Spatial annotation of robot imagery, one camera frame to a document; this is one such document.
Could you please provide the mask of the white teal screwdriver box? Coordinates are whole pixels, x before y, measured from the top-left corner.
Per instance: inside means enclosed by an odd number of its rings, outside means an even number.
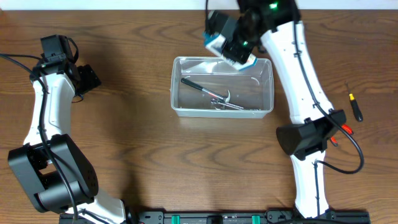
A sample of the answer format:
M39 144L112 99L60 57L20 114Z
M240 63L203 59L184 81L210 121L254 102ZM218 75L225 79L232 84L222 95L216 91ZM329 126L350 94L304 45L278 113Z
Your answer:
M211 53L225 61L236 70L245 70L257 64L257 57L246 45L228 40L222 34L203 34L204 46Z

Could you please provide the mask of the clear plastic container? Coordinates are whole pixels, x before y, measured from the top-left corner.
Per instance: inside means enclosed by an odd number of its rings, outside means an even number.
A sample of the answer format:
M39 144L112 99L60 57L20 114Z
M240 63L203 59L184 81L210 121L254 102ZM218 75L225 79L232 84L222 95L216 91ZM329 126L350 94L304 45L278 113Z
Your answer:
M249 110L216 110L212 97L181 82L187 78L217 94L229 103ZM174 60L170 104L178 116L202 118L262 119L274 108L274 77L271 61L260 58L255 66L238 71L217 57L177 57Z

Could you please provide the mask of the small claw hammer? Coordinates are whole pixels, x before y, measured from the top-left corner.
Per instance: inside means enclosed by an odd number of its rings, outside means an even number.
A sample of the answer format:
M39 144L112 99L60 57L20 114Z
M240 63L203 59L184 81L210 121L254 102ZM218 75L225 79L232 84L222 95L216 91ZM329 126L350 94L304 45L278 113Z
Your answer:
M220 94L217 94L209 89L206 89L204 87L202 87L201 85L192 82L191 80L187 79L187 78L181 78L181 82L183 84L186 84L194 89L200 90L202 92L207 93L208 95L210 95L212 97L211 102L213 104L216 103L229 103L230 99L231 99L231 93L230 91L228 91L228 95L227 96L223 96Z

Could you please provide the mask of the silver ring wrench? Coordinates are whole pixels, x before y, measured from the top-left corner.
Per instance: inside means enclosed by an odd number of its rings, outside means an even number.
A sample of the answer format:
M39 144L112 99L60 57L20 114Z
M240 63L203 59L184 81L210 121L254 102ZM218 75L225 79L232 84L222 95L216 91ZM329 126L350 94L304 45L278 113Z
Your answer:
M243 106L235 105L232 103L227 103L223 100L219 100L216 98L211 99L211 104L215 107L216 110L249 110L249 111L259 111L256 108L245 108Z

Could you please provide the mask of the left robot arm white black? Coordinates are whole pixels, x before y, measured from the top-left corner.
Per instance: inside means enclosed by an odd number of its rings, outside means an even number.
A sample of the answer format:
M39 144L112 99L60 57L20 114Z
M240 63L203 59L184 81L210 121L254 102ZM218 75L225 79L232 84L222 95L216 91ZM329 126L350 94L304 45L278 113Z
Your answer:
M73 221L124 223L120 199L99 188L94 167L70 137L76 88L62 68L33 69L34 112L22 147L8 163L33 207L41 213L71 215Z

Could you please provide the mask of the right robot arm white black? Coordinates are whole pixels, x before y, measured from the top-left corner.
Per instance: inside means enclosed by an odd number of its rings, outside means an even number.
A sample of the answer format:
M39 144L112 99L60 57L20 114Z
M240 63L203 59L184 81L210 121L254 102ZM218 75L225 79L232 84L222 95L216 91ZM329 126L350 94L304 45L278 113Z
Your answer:
M291 123L276 129L294 168L295 208L303 218L329 211L323 167L327 142L346 122L324 93L310 58L295 1L239 1L241 16L205 10L205 47L237 70L259 62L254 48L269 54L288 102Z

